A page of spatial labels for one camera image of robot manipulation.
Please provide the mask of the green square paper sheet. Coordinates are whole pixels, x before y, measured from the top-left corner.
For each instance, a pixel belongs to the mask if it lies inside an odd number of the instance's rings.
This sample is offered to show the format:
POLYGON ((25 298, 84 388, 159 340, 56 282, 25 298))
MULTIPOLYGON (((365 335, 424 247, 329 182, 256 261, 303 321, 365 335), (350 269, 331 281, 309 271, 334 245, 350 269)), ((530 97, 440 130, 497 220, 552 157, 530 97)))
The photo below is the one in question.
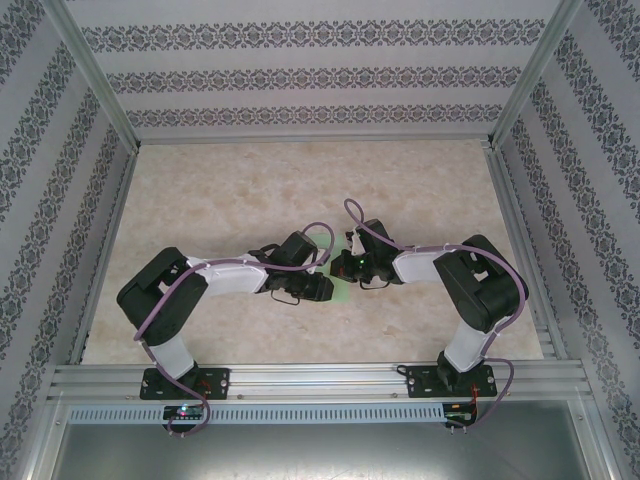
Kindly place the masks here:
MULTIPOLYGON (((318 247, 317 259, 319 259, 330 245, 330 234, 325 229, 321 229, 319 226, 315 226, 312 227, 306 233, 306 235, 318 247)), ((348 245, 346 243, 345 237, 342 235, 338 235, 334 240, 334 247, 331 250, 331 255, 327 262, 322 266, 315 267, 315 272, 320 272, 325 277, 328 277, 334 285, 330 303, 346 303, 349 300, 350 283, 330 275, 331 261, 339 257, 342 251, 347 248, 348 245)))

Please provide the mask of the grey metal sheet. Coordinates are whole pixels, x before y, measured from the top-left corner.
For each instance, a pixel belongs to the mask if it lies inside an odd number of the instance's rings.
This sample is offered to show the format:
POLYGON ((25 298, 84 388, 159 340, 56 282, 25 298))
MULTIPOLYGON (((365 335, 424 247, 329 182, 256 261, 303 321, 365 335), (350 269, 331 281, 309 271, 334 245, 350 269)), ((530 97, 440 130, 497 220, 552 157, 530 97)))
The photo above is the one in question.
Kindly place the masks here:
POLYGON ((54 480, 590 480, 573 439, 493 426, 229 425, 174 439, 158 426, 73 425, 54 480))

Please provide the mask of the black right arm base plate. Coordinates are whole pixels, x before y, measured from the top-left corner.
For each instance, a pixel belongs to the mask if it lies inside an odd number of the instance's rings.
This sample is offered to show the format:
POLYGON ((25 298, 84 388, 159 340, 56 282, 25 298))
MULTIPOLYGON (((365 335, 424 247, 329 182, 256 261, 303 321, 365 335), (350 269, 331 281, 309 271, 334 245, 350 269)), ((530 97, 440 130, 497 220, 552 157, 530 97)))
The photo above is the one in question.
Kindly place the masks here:
POLYGON ((498 394, 491 366, 480 364, 464 373, 437 365, 408 366, 405 372, 410 398, 493 398, 498 394))

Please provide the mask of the wide aluminium mounting rail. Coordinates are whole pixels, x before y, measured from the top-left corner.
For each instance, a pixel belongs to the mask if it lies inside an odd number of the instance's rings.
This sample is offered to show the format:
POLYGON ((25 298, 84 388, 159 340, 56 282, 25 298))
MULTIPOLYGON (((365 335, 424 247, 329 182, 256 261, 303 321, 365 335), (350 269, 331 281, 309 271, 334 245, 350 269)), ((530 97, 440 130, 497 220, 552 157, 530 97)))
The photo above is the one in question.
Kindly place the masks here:
MULTIPOLYGON (((407 401, 407 380, 391 363, 230 365, 230 403, 345 403, 407 401)), ((578 360, 515 361, 507 401, 591 399, 578 360)), ((68 365, 55 368, 49 401, 133 403, 144 365, 68 365)))

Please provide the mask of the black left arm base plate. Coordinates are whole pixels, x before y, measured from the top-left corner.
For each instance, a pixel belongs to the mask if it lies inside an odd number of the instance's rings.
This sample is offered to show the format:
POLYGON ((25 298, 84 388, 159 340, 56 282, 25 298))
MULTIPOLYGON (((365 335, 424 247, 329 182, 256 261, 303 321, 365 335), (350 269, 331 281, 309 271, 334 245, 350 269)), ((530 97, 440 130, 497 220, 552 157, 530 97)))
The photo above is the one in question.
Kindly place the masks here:
POLYGON ((208 400, 225 400, 230 383, 227 368, 194 367, 176 381, 168 380, 157 368, 144 370, 139 396, 142 400, 190 400, 194 396, 175 385, 180 383, 208 400))

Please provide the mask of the aluminium frame post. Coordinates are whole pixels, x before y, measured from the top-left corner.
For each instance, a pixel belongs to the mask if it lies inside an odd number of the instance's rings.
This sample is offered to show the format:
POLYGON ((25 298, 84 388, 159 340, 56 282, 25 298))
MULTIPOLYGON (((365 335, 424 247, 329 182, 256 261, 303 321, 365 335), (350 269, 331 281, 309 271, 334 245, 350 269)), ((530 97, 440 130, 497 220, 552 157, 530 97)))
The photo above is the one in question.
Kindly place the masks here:
POLYGON ((483 143, 485 149, 495 149, 504 142, 583 3, 584 0, 559 1, 493 130, 488 135, 487 141, 483 143))
POLYGON ((66 1, 41 0, 41 3, 127 151, 138 153, 140 140, 66 1))

